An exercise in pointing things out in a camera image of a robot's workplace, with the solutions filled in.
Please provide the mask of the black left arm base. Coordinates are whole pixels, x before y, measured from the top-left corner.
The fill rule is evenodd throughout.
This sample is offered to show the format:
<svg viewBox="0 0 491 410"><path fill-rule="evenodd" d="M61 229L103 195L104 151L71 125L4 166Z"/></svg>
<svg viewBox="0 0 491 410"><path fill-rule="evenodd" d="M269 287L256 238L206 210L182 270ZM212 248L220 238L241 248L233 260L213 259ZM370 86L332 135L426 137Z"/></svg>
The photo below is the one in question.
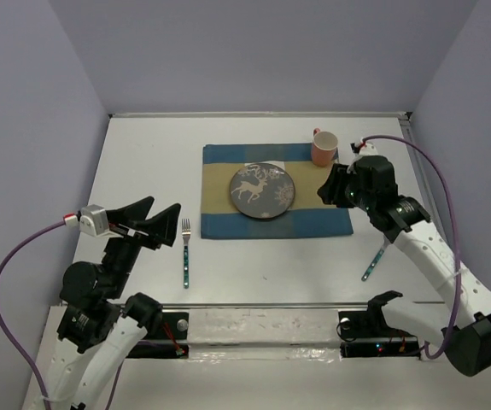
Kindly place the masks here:
<svg viewBox="0 0 491 410"><path fill-rule="evenodd" d="M189 313L169 311L163 313L163 320L155 331L146 337L127 355L128 359L181 360L189 357L187 341Z"/></svg>

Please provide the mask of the fork with green handle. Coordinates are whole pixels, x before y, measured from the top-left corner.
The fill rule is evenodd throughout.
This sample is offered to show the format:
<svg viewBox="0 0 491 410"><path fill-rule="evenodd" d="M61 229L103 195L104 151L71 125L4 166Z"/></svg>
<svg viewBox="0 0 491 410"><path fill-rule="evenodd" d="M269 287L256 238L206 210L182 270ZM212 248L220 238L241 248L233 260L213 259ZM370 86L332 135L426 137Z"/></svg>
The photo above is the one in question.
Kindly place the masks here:
<svg viewBox="0 0 491 410"><path fill-rule="evenodd" d="M185 289L190 287L190 237L191 227L189 219L182 219L181 221L181 235L183 239L183 286Z"/></svg>

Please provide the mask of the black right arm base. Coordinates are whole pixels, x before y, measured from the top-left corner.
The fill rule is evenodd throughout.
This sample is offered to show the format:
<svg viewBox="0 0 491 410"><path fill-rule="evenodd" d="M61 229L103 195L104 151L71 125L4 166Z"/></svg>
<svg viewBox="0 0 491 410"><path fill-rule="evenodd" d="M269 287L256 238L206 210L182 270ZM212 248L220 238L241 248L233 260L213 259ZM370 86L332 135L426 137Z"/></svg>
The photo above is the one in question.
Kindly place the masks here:
<svg viewBox="0 0 491 410"><path fill-rule="evenodd" d="M365 310L339 313L336 334L341 340L343 359L414 357L421 358L423 348L418 339L403 330L391 328L382 308L403 295L395 290L372 297Z"/></svg>

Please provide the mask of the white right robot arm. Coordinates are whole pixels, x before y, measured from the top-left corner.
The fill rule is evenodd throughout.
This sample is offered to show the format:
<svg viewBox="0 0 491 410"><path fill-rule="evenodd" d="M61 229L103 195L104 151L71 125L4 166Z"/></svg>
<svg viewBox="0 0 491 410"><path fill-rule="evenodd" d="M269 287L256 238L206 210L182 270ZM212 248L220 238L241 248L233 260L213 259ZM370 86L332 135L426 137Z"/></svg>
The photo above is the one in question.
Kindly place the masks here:
<svg viewBox="0 0 491 410"><path fill-rule="evenodd" d="M491 366L491 291L458 261L424 207L399 193L394 167L385 157L368 155L350 166L334 165L318 195L326 205L365 211L449 309L438 314L389 290L368 301L359 326L376 335L389 330L410 333L441 348L468 377Z"/></svg>

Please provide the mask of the grey reindeer plate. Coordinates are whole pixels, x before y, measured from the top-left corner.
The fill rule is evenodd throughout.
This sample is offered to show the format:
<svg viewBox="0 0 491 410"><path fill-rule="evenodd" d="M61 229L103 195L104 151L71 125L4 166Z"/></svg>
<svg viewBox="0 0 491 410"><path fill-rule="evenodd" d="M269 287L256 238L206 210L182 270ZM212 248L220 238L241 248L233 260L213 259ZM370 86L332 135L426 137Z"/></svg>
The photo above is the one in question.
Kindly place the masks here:
<svg viewBox="0 0 491 410"><path fill-rule="evenodd" d="M229 191L237 211L257 220L283 215L295 200L295 183L291 176L268 162L240 168L231 179Z"/></svg>

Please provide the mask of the pink mug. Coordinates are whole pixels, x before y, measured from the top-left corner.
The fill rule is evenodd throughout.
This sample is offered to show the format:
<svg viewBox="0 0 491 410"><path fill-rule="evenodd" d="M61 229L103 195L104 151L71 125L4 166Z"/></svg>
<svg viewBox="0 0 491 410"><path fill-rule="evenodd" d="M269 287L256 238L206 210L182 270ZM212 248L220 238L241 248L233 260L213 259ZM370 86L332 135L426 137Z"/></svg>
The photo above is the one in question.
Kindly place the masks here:
<svg viewBox="0 0 491 410"><path fill-rule="evenodd" d="M331 132L321 131L319 128L313 130L311 159L315 166L329 166L335 160L337 148L338 138L336 135Z"/></svg>

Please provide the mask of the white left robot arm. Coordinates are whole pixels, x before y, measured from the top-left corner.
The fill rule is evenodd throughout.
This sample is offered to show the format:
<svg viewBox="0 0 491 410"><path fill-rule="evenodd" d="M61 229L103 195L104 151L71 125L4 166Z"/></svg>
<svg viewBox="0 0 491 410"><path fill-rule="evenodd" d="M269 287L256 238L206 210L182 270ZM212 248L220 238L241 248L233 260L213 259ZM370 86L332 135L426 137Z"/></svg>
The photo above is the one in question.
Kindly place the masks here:
<svg viewBox="0 0 491 410"><path fill-rule="evenodd" d="M66 304L56 330L45 390L33 409L92 409L109 379L145 337L169 328L162 305L145 295L123 293L141 249L173 246L181 206L174 203L154 216L152 196L124 206L81 208L65 217L91 237L106 237L100 262L78 261L63 274L60 298Z"/></svg>

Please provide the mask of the blue tan checked placemat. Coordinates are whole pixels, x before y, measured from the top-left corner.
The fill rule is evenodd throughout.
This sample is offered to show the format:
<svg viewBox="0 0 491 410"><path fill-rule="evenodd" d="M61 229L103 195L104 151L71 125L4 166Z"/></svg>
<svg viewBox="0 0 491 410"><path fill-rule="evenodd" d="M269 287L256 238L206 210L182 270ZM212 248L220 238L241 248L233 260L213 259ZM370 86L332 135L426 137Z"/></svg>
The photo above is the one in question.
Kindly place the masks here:
<svg viewBox="0 0 491 410"><path fill-rule="evenodd" d="M295 184L295 200L283 215L257 220L238 211L231 180L241 168L275 163ZM297 239L354 233L345 208L326 206L318 188L330 169L311 162L309 143L208 144L202 149L201 237L206 239Z"/></svg>

